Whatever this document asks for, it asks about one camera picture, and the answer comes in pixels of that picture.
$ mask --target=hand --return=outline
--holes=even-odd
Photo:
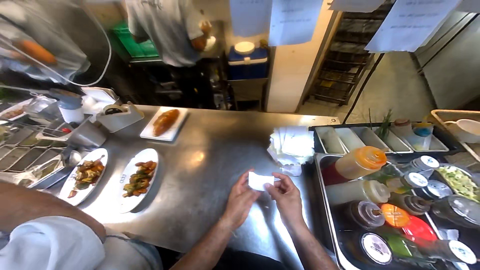
[[[239,177],[228,196],[227,209],[225,209],[221,221],[225,222],[231,231],[236,230],[245,222],[253,202],[261,194],[259,191],[252,190],[247,184],[248,172],[252,171],[253,169],[248,170]]]
[[[300,190],[295,186],[290,177],[274,172],[272,175],[279,178],[274,185],[265,184],[265,189],[276,201],[276,207],[280,212],[280,217],[287,229],[303,226],[305,221],[301,211]]]

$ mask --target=cook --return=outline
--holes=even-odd
[[[260,195],[248,187],[248,172],[233,185],[218,222],[171,269],[206,270],[215,265],[216,269],[247,269],[255,265],[285,269],[281,263],[255,254],[243,254],[242,260],[233,256],[221,258],[233,231],[243,224]],[[284,174],[273,176],[280,181],[266,184],[265,188],[276,201],[304,268],[336,270],[303,220],[298,188]],[[4,206],[0,209],[0,231],[9,233],[0,238],[0,270],[162,269],[154,246],[113,232],[50,194],[0,183],[0,205]]]

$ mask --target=food on plate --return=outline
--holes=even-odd
[[[8,112],[0,115],[0,118],[10,119],[10,118],[19,116],[19,115],[22,114],[23,112],[24,112],[23,109],[11,110],[11,111],[8,111]]]
[[[170,129],[179,115],[180,111],[177,109],[168,110],[162,113],[153,123],[153,135],[158,137]]]
[[[465,174],[461,169],[455,166],[444,166],[438,168],[438,172],[457,194],[476,202],[480,202],[479,187],[472,181],[472,178]]]
[[[86,189],[90,185],[95,185],[98,178],[102,174],[103,166],[100,161],[104,156],[101,156],[95,161],[85,160],[82,165],[78,165],[77,176],[75,176],[75,187],[70,192],[67,198],[72,198],[77,195],[78,190]]]
[[[139,196],[147,193],[147,187],[155,173],[156,162],[138,162],[135,166],[138,167],[137,172],[132,174],[129,183],[123,186],[123,190],[127,192],[122,195],[123,197]]]

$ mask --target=orange lid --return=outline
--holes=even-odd
[[[385,222],[395,228],[402,228],[410,223],[410,215],[403,209],[389,203],[380,207],[385,216]]]
[[[385,153],[373,146],[364,146],[354,150],[357,163],[369,170],[376,170],[387,163]]]

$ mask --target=white plate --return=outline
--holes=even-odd
[[[122,195],[126,191],[123,190],[123,186],[125,184],[128,184],[130,176],[137,172],[138,167],[135,166],[135,164],[138,162],[147,162],[147,161],[156,162],[156,167],[153,173],[153,177],[150,180],[150,185],[147,188],[147,192],[140,194],[139,196],[124,198]],[[140,202],[145,198],[145,195],[147,195],[148,191],[150,191],[150,187],[152,186],[152,183],[155,180],[157,170],[158,170],[158,153],[155,149],[152,149],[152,148],[147,148],[140,151],[140,153],[136,154],[135,157],[133,157],[133,159],[131,159],[130,162],[128,162],[127,167],[125,167],[125,169],[123,170],[120,176],[120,182],[119,182],[120,213],[130,212],[140,204]]]
[[[170,129],[165,131],[162,135],[155,137],[153,135],[153,123],[155,123],[155,120],[162,113],[168,110],[173,110],[173,109],[178,109],[180,111],[179,117],[177,118],[177,120],[175,121],[175,123]],[[175,108],[175,107],[164,107],[164,106],[160,107],[160,109],[158,109],[158,111],[150,120],[150,122],[148,122],[147,126],[142,130],[142,132],[140,133],[140,137],[145,139],[154,139],[154,140],[160,140],[160,141],[169,141],[169,142],[173,141],[173,139],[175,139],[175,136],[177,135],[180,129],[181,124],[185,120],[185,117],[187,117],[187,112],[188,112],[187,108]]]
[[[3,110],[3,111],[0,111],[0,117],[1,117],[4,113],[6,113],[6,112],[9,112],[9,111],[12,111],[12,110],[21,109],[23,106],[28,105],[28,104],[30,103],[30,101],[32,101],[32,99],[33,99],[33,98],[27,99],[27,100],[25,100],[25,101],[19,102],[19,103],[15,104],[15,105],[11,106],[11,107],[8,108],[8,109],[5,109],[5,110]],[[27,114],[26,112],[23,112],[23,113],[20,114],[20,115],[17,115],[17,116],[15,116],[15,117],[9,118],[9,120],[10,120],[10,121],[17,120],[17,119],[19,119],[20,117],[22,117],[22,116],[24,116],[24,115],[26,115],[26,114]],[[6,122],[7,122],[7,121],[0,121],[0,124],[5,124]]]
[[[60,190],[60,194],[59,194],[60,199],[70,203],[73,206],[77,206],[81,202],[83,202],[85,200],[85,198],[87,198],[87,196],[92,192],[92,190],[98,185],[98,182],[100,182],[100,180],[102,180],[103,173],[105,172],[105,169],[107,168],[107,161],[108,161],[107,150],[105,148],[95,149],[92,152],[88,153],[78,163],[78,165],[81,165],[81,164],[83,164],[84,161],[95,161],[95,160],[99,159],[101,156],[103,156],[103,158],[100,161],[102,162],[103,166],[105,166],[105,168],[103,169],[102,173],[98,177],[98,180],[97,180],[96,184],[95,185],[91,184],[86,189],[78,190],[77,195],[75,195],[72,198],[68,198],[68,195],[70,194],[70,192],[75,187],[75,176],[77,175],[77,173],[76,173],[77,172],[77,167],[75,167],[75,169],[73,169],[73,171],[70,173],[67,180],[63,184],[63,187]]]

